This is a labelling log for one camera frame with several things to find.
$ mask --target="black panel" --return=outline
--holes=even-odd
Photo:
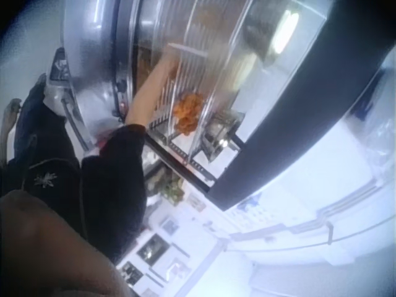
[[[394,45],[375,1],[335,1],[307,58],[272,112],[209,192],[222,210],[307,152],[351,108]]]

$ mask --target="embroidered emblem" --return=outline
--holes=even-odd
[[[57,176],[54,173],[46,173],[44,177],[37,176],[35,178],[35,186],[42,186],[44,189],[46,187],[54,187],[53,180],[56,179]]]

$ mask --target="light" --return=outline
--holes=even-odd
[[[277,54],[282,53],[286,48],[286,45],[296,30],[298,19],[298,13],[292,14],[289,10],[285,11],[272,40],[272,48]]]
[[[220,145],[221,145],[222,147],[224,147],[224,148],[226,148],[226,147],[228,146],[228,140],[222,139],[219,143],[220,143]]]

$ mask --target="skin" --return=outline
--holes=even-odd
[[[126,125],[149,126],[162,89],[172,72],[177,68],[178,63],[177,55],[172,49],[167,48],[161,60],[136,94],[126,117]]]

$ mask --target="white surface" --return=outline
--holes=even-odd
[[[187,297],[249,297],[253,264],[243,254],[222,253]]]
[[[343,121],[338,122],[305,155],[271,183],[265,185],[259,203],[275,222],[295,226],[314,220],[316,212],[354,193],[374,178],[359,142]],[[227,211],[244,232],[270,225],[246,225]],[[254,212],[244,213],[253,221]]]
[[[333,239],[342,238],[374,226],[381,221],[395,215],[394,184],[388,184],[364,202],[350,210],[331,217],[329,221],[334,226]],[[295,248],[310,244],[327,242],[328,229],[293,235],[288,231],[275,234],[274,241],[265,242],[264,239],[255,239],[233,243],[229,250],[262,251],[247,252],[251,260],[267,265],[296,265],[328,262],[332,265],[343,265],[361,257],[389,247],[395,241],[395,220],[367,231],[361,235],[333,243],[309,247],[294,251],[265,252],[272,249]]]
[[[251,286],[295,297],[392,296],[394,278],[395,254],[391,247],[341,267],[263,265],[255,271]]]

